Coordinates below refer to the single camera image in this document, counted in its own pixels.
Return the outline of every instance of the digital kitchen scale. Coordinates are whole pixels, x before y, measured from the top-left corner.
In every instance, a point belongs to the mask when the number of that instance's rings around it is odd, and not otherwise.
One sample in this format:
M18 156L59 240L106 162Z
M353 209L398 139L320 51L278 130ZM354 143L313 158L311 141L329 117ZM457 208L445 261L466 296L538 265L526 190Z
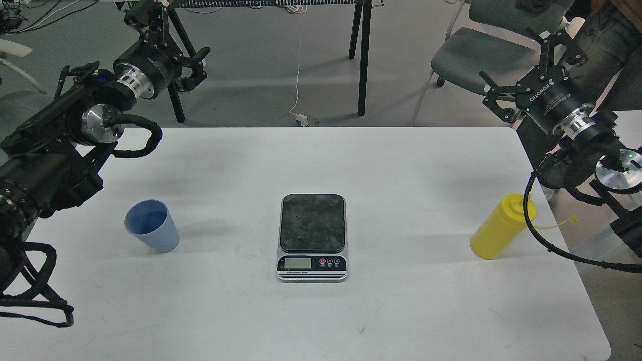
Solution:
M277 275L286 282L340 282L348 275L345 202L336 194L283 198Z

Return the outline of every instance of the yellow bottle cap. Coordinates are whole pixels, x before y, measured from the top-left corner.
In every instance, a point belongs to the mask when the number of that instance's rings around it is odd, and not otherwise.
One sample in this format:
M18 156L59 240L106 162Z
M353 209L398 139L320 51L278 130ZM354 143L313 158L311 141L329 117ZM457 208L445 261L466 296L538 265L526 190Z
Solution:
M537 216L537 208L530 197L528 199L528 218L532 221ZM526 227L524 217L524 195L512 193L499 203L498 213L501 219L515 227Z

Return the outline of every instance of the gray chair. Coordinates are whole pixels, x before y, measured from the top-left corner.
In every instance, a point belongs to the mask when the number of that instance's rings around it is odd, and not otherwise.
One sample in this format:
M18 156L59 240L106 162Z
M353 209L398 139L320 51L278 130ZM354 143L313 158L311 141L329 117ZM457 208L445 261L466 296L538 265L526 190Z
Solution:
M447 31L446 41L431 61L431 71L412 118L413 125L428 84L435 73L439 75L437 88L441 87L444 81L448 81L468 91L484 95L486 83L479 76L480 71L485 71L499 85L514 85L539 63L538 49L527 48L470 28L460 28L451 35L464 3L470 3L471 20L510 30L531 39L528 28L537 34L544 31L552 33L559 29L564 13L573 0L557 0L541 13L517 8L516 2L517 0L460 0L459 10Z

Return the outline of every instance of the scale lcd display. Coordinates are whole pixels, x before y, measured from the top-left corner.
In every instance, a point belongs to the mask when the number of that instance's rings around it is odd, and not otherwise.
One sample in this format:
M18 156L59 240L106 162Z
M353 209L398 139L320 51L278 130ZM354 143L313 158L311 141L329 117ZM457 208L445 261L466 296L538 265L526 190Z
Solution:
M286 269L311 269L312 259L311 258L286 258L284 266Z

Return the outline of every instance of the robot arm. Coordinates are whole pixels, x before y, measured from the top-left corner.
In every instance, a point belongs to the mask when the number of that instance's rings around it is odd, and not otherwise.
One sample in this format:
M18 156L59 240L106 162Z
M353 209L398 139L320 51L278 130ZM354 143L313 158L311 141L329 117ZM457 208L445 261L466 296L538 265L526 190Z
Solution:
M209 48L185 57L169 35L168 14L176 16L172 3L138 2L127 11L125 21L141 37L114 62L114 72L99 69L99 62L71 70L65 67L54 101L0 143L9 156L0 166L0 306L55 308L64 312L66 320L55 323L10 312L0 312L0 316L23 317L56 327L73 325L73 308L47 285L55 266L54 248L24 242L22 234L36 218L80 206L102 189L98 172L110 155L144 157L156 148L161 128L143 117L124 114L138 98L154 99L165 88L190 91L207 76L202 59ZM189 41L184 32L179 30L179 34ZM191 68L192 74L180 78L183 67ZM61 95L67 76L74 77L74 85ZM128 123L151 132L142 150L115 150L123 125ZM77 144L94 148L81 156L75 149ZM40 270L30 263L28 251L46 255ZM5 294L18 274L30 288L19 295ZM39 294L47 301L35 301Z
M564 66L553 64L553 52L559 44L568 49L565 59L568 64L586 60L573 39L564 31L545 39L532 36L541 45L539 64L515 86L508 87L498 86L481 72L490 87L483 104L508 123L515 122L519 112L524 112L544 133L556 139L559 150L536 171L540 182L549 188L566 188L582 202L607 204L619 217L611 223L614 232L642 257L642 207L629 211L611 195L642 190L642 152L620 142L614 131L615 113L601 111L589 116L595 102L577 89ZM498 97L506 95L514 97L519 112L497 104ZM590 185L599 197L577 189L593 175L595 180Z

